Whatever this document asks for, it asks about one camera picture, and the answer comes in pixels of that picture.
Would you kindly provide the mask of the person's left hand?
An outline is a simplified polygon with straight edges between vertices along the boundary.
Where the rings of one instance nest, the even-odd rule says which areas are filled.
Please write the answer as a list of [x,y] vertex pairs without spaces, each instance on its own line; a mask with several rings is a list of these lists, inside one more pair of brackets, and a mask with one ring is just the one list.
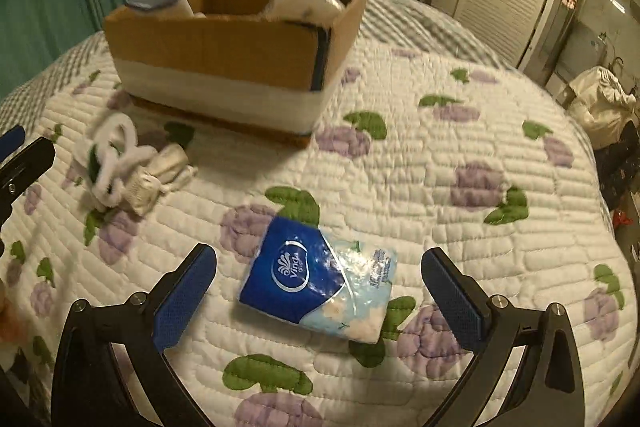
[[27,327],[6,295],[6,285],[0,282],[0,338],[2,343],[21,345],[27,336]]

